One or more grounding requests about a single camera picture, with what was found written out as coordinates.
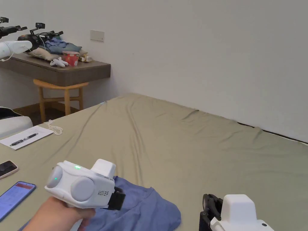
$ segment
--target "plush toy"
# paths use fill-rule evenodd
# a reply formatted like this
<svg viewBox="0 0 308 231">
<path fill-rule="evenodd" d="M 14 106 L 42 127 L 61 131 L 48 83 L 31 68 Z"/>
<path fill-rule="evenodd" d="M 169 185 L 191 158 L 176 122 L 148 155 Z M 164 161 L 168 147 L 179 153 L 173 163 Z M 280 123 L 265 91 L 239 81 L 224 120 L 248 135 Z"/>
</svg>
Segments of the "plush toy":
<svg viewBox="0 0 308 231">
<path fill-rule="evenodd" d="M 54 59 L 50 62 L 50 66 L 59 66 L 59 67 L 65 67 L 68 66 L 68 63 L 63 61 L 61 57 L 58 59 Z"/>
</svg>

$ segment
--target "hand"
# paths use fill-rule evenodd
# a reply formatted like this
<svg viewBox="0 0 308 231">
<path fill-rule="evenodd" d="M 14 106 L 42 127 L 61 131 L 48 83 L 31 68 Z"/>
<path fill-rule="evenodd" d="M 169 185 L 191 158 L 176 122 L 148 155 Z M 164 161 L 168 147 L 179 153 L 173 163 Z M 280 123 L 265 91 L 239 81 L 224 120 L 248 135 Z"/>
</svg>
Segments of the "hand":
<svg viewBox="0 0 308 231">
<path fill-rule="evenodd" d="M 50 197 L 41 205 L 24 231 L 70 231 L 80 219 L 83 221 L 78 231 L 84 231 L 94 215 L 94 209 L 68 208 L 65 202 Z"/>
</svg>

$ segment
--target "stool leg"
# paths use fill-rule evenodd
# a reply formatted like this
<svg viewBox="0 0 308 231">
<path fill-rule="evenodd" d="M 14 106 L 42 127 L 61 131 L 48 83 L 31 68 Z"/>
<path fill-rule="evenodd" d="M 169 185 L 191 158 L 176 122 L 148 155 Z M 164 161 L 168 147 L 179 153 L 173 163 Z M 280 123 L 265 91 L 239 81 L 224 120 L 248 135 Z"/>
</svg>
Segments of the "stool leg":
<svg viewBox="0 0 308 231">
<path fill-rule="evenodd" d="M 79 88 L 79 110 L 83 110 L 83 89 Z"/>
<path fill-rule="evenodd" d="M 41 111 L 41 121 L 42 123 L 46 122 L 46 115 L 45 115 L 45 105 L 44 105 L 44 94 L 43 94 L 43 88 L 38 88 L 39 93 L 39 108 Z"/>
<path fill-rule="evenodd" d="M 65 115 L 67 116 L 71 113 L 69 90 L 64 90 L 64 104 L 65 104 Z"/>
</svg>

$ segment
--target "wooden desk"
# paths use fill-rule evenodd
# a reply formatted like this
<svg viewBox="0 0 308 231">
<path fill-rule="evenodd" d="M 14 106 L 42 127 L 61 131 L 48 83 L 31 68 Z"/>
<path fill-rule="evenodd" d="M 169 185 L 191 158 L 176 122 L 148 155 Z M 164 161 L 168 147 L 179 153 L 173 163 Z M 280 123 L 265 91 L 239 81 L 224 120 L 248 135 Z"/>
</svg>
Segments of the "wooden desk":
<svg viewBox="0 0 308 231">
<path fill-rule="evenodd" d="M 13 55 L 10 60 L 0 62 L 0 68 L 62 87 L 109 78 L 111 71 L 110 64 L 98 61 L 78 62 L 76 67 L 52 67 L 50 62 L 27 54 Z"/>
</svg>

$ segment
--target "red cup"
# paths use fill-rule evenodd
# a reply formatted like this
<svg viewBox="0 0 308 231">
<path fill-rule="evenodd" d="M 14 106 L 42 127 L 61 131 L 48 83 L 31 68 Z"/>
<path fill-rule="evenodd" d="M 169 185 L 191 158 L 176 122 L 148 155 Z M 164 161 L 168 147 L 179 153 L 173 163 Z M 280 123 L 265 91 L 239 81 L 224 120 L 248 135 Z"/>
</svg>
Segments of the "red cup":
<svg viewBox="0 0 308 231">
<path fill-rule="evenodd" d="M 75 51 L 64 51 L 64 61 L 68 62 L 68 64 L 72 67 L 77 66 L 78 64 L 78 56 L 79 52 Z"/>
</svg>

